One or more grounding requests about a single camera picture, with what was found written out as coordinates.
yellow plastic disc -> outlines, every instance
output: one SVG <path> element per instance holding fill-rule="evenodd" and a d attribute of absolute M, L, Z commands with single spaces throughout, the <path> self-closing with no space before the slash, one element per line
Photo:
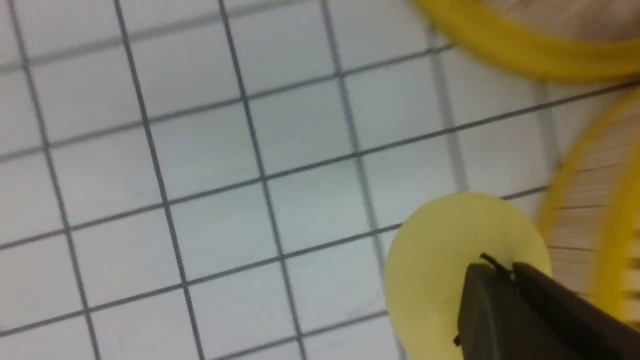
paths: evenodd
<path fill-rule="evenodd" d="M 455 43 L 525 76 L 593 82 L 640 73 L 640 41 L 585 42 L 525 28 L 478 0 L 414 0 Z"/>
<path fill-rule="evenodd" d="M 434 200 L 417 210 L 391 246 L 385 297 L 391 322 L 413 360 L 462 359 L 453 343 L 465 272 L 481 253 L 551 274 L 545 243 L 510 203 L 480 193 Z"/>

yellow rim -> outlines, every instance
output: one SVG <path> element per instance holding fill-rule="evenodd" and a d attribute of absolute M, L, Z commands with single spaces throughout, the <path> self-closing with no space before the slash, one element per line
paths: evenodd
<path fill-rule="evenodd" d="M 415 0 L 451 40 L 520 74 L 569 82 L 605 81 L 640 73 L 640 41 L 561 40 L 508 21 L 478 0 Z"/>
<path fill-rule="evenodd" d="M 548 242 L 555 226 L 556 209 L 561 206 L 564 194 L 591 144 L 638 100 L 640 91 L 619 102 L 599 118 L 574 145 L 543 203 L 538 227 L 545 241 Z M 640 212 L 640 143 L 634 149 L 634 156 L 626 165 L 616 188 L 618 191 L 604 215 L 602 239 L 606 241 L 601 242 L 591 286 L 593 302 L 610 315 L 623 319 L 623 273 L 627 267 L 627 249 L 633 239 L 636 215 Z"/>

yellow circular object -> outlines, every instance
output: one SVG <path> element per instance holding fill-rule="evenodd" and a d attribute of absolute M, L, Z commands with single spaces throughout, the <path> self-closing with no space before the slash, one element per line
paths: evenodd
<path fill-rule="evenodd" d="M 414 1 L 455 43 L 525 76 L 594 82 L 640 73 L 640 40 L 563 40 L 514 23 L 478 0 Z"/>
<path fill-rule="evenodd" d="M 545 243 L 510 203 L 480 193 L 442 197 L 418 209 L 394 239 L 385 266 L 391 322 L 413 360 L 462 359 L 453 343 L 467 266 L 481 253 L 550 275 Z"/>
<path fill-rule="evenodd" d="M 593 123 L 547 193 L 540 232 L 556 280 L 622 321 L 637 284 L 627 273 L 640 258 L 640 91 Z"/>

grid paper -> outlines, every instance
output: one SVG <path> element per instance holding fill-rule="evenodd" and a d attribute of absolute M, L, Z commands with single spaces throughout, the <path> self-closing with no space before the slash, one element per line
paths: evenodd
<path fill-rule="evenodd" d="M 402 219 L 429 199 L 467 190 L 493 193 L 533 216 L 567 144 L 586 124 L 572 118 L 584 117 L 585 109 L 595 116 L 637 85 L 572 88 L 499 74 L 461 54 L 393 0 L 191 0 L 177 8 L 148 1 L 142 12 L 114 0 L 108 2 L 113 14 L 74 14 L 76 1 L 66 0 L 56 5 L 59 10 L 85 19 L 113 18 L 100 20 L 105 24 L 99 29 L 86 28 L 82 37 L 89 41 L 60 34 L 66 44 L 53 50 L 40 49 L 42 42 L 33 35 L 33 26 L 46 25 L 38 21 L 51 21 L 33 18 L 33 9 L 44 3 L 5 1 L 0 10 L 7 23 L 0 26 L 11 36 L 0 41 L 15 48 L 0 58 L 0 88 L 10 100 L 0 102 L 0 111 L 21 123 L 0 125 L 9 144 L 0 147 L 5 188 L 0 217 L 8 227 L 0 238 L 0 257 L 5 256 L 0 266 L 4 274 L 18 274 L 0 279 L 8 291 L 16 290 L 0 309 L 0 318 L 6 318 L 0 323 L 0 348 L 16 358 L 406 359 L 381 294 L 386 251 Z M 141 13 L 148 17 L 138 17 Z M 387 16 L 395 25 L 376 21 Z M 69 20 L 76 29 L 90 24 L 73 23 L 76 19 L 60 21 Z M 277 37 L 282 21 L 305 28 L 290 26 L 286 37 Z M 175 72 L 150 75 L 149 69 L 170 61 L 162 54 L 209 51 L 206 44 L 189 43 L 198 31 L 221 39 L 207 53 L 216 59 L 211 68 L 190 72 L 188 64 L 177 63 Z M 92 83 L 100 80 L 95 73 L 105 64 L 91 68 L 92 63 L 75 62 L 100 61 L 110 51 L 119 54 L 123 78 L 131 84 L 119 83 L 116 74 L 103 75 L 113 82 Z M 147 54 L 154 54 L 151 62 Z M 183 62 L 196 61 L 188 55 Z M 86 80 L 47 83 L 45 75 L 63 71 L 47 69 L 65 69 L 57 67 L 62 64 L 82 69 Z M 402 77 L 407 72 L 410 79 Z M 204 103 L 183 100 L 181 92 L 197 98 L 210 89 L 189 88 L 198 74 L 211 80 L 203 86 L 224 86 L 215 90 L 223 95 Z M 186 83 L 154 88 L 163 78 Z M 389 86 L 400 87 L 385 92 L 389 79 L 396 81 Z M 81 84 L 74 88 L 71 81 Z M 403 89 L 426 83 L 425 94 L 423 87 L 419 93 Z M 91 104 L 88 110 L 81 106 L 86 99 L 78 88 L 115 99 L 129 96 L 134 111 L 104 101 L 116 105 L 116 116 L 137 114 L 113 125 L 94 123 L 91 115 L 102 114 Z M 184 104 L 153 110 L 169 103 L 172 92 Z M 319 115 L 308 113 L 287 102 L 306 92 L 327 96 L 340 115 L 324 115 L 327 106 Z M 313 96 L 301 99 L 323 100 Z M 16 99 L 30 109 L 13 105 L 20 103 Z M 330 137 L 314 142 L 313 131 L 288 133 L 285 125 L 277 143 L 266 142 L 265 129 L 279 123 L 265 109 L 278 112 L 277 99 L 291 107 L 287 111 L 300 111 L 298 122 L 310 117 L 304 126 Z M 397 118 L 370 118 L 377 102 Z M 61 110 L 64 116 L 56 114 Z M 242 124 L 227 121 L 215 129 L 223 123 L 219 114 Z M 75 118 L 81 115 L 88 118 Z M 318 125 L 313 116 L 340 121 Z M 29 121 L 31 128 L 25 127 Z M 393 132 L 376 132 L 388 130 L 384 122 L 392 121 Z M 78 134 L 74 124 L 86 130 Z M 196 126 L 221 137 L 207 143 Z M 186 142 L 171 147 L 180 141 L 179 131 L 187 134 Z M 302 140 L 291 140 L 298 136 Z M 240 160 L 241 154 L 251 161 Z M 207 162 L 208 156 L 214 161 Z M 277 168 L 266 156 L 280 161 Z M 234 173 L 211 173 L 207 167 Z M 212 174 L 225 180 L 209 179 Z M 322 190 L 323 179 L 340 186 Z M 220 215 L 214 225 L 207 221 L 209 213 Z M 238 227 L 233 217 L 247 222 Z M 295 236 L 301 229 L 308 237 L 304 242 Z M 241 245 L 248 245 L 225 247 L 225 241 L 243 240 L 248 242 Z M 212 246 L 215 251 L 202 260 L 199 252 Z M 155 264 L 157 259 L 163 263 Z M 232 265 L 215 267 L 226 261 Z M 25 289 L 37 299 L 21 292 Z M 34 342 L 41 352 L 26 349 Z"/>

yellow lid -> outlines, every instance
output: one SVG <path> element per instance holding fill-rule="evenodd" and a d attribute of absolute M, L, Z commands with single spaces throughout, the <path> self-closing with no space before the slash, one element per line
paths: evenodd
<path fill-rule="evenodd" d="M 413 360 L 462 359 L 453 343 L 467 265 L 481 253 L 505 266 L 529 263 L 551 274 L 542 237 L 510 203 L 480 193 L 442 197 L 418 209 L 391 246 L 385 297 L 391 322 Z"/>

